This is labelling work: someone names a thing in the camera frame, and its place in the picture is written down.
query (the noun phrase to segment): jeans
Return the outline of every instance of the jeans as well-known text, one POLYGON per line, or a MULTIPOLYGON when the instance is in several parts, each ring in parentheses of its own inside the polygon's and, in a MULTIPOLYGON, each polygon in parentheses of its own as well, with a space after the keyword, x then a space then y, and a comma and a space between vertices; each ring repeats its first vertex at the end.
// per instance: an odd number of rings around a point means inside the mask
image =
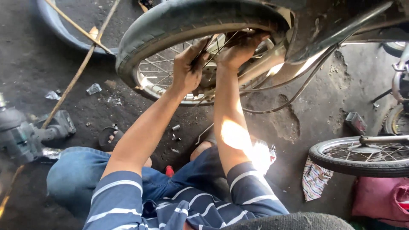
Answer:
MULTIPOLYGON (((47 176, 49 196, 75 217, 86 220, 92 192, 101 179, 109 158, 110 154, 92 148, 71 147, 64 150, 47 176)), ((171 178, 155 169, 143 167, 142 182, 143 203, 146 200, 155 201, 173 196, 187 186, 231 202, 217 146, 203 151, 171 178)))

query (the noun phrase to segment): striped shirt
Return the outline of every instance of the striped shirt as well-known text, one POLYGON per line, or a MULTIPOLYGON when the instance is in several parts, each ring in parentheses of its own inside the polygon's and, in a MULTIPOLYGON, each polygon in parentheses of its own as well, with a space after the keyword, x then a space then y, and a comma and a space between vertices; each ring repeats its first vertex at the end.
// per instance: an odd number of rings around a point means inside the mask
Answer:
POLYGON ((218 229, 264 216, 288 214, 262 173, 252 163, 227 174, 233 203, 193 187, 142 204, 142 178, 117 171, 101 179, 91 199, 86 230, 181 230, 185 222, 196 230, 218 229))

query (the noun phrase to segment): power drill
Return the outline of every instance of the power drill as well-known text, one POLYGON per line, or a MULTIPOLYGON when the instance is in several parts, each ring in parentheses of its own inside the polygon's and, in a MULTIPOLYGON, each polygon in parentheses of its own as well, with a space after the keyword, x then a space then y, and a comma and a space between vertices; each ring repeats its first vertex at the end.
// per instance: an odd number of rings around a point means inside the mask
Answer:
POLYGON ((43 156, 42 143, 65 139, 72 136, 75 126, 65 110, 59 110, 46 129, 41 129, 48 114, 35 124, 15 108, 6 108, 6 101, 0 93, 0 149, 17 164, 22 165, 43 156))

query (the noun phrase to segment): wooden stick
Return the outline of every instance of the wooden stick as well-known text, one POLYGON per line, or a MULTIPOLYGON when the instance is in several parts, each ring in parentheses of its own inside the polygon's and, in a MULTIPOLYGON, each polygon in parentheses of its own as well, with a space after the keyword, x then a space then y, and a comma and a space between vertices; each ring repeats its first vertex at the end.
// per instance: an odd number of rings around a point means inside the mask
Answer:
POLYGON ((57 8, 56 5, 52 4, 50 2, 50 0, 45 0, 48 5, 50 5, 58 14, 61 15, 61 17, 63 17, 65 20, 67 20, 69 23, 71 23, 77 30, 79 30, 82 34, 84 34, 87 38, 89 38, 91 41, 93 41, 94 43, 96 43, 98 46, 100 46, 103 50, 105 50, 105 52, 115 55, 114 53, 112 53, 112 51, 110 49, 108 49, 107 47, 105 47, 104 45, 101 44, 101 42, 99 41, 99 39, 94 39, 89 33, 87 33, 85 30, 83 30, 79 25, 77 25, 73 20, 71 20, 67 15, 65 15, 60 9, 57 8))
MULTIPOLYGON (((101 30, 98 33, 97 40, 99 41, 102 37, 102 34, 108 25, 109 20, 111 19, 112 15, 115 12, 115 9, 117 8, 120 0, 116 0, 114 5, 112 6, 111 10, 109 11, 108 16, 105 19, 105 22, 101 26, 101 30)), ((61 96, 60 100, 57 102, 57 104, 54 106, 54 108, 51 111, 50 116, 47 117, 47 120, 44 122, 43 126, 41 127, 42 129, 45 129, 48 124, 50 123, 51 119, 54 117, 54 115, 57 113, 58 109, 61 107, 61 104, 64 102, 65 98, 67 97, 68 93, 71 91, 72 87, 74 87, 75 83, 78 81, 78 78, 81 76, 82 72, 85 69, 85 66, 88 64, 88 61, 91 58, 92 53, 94 52, 95 46, 97 44, 94 43, 90 50, 87 53, 87 56, 85 56, 84 61, 82 62, 81 66, 79 67, 77 73, 75 74, 74 78, 71 80, 70 84, 68 85, 67 89, 64 91, 63 95, 61 96)))

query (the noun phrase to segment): tire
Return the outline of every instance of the tire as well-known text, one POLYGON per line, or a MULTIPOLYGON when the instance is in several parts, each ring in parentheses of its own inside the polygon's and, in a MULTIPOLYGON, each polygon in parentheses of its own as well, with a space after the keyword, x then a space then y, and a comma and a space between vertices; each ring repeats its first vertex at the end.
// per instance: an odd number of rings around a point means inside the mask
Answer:
POLYGON ((318 151, 328 144, 346 140, 359 140, 359 138, 360 137, 338 138, 318 143, 310 148, 309 156, 317 165, 342 174, 385 178, 409 176, 409 159, 396 162, 360 162, 332 158, 318 151))
POLYGON ((401 46, 397 44, 396 42, 387 42, 387 43, 382 43, 382 46, 386 53, 395 56, 397 58, 400 58, 402 56, 403 50, 405 49, 405 46, 401 46))
MULTIPOLYGON (((119 44, 115 68, 135 92, 155 101, 158 98, 140 90, 133 77, 134 67, 142 60, 193 38, 243 28, 286 31, 289 27, 279 13, 256 2, 166 1, 144 13, 129 27, 119 44)), ((211 104, 203 102, 199 106, 211 104)))
POLYGON ((393 108, 393 110, 388 114, 388 117, 386 118, 386 121, 385 121, 385 131, 387 133, 397 134, 393 131, 392 124, 393 124, 393 119, 398 113, 402 111, 402 109, 403 109, 403 104, 399 104, 395 108, 393 108))

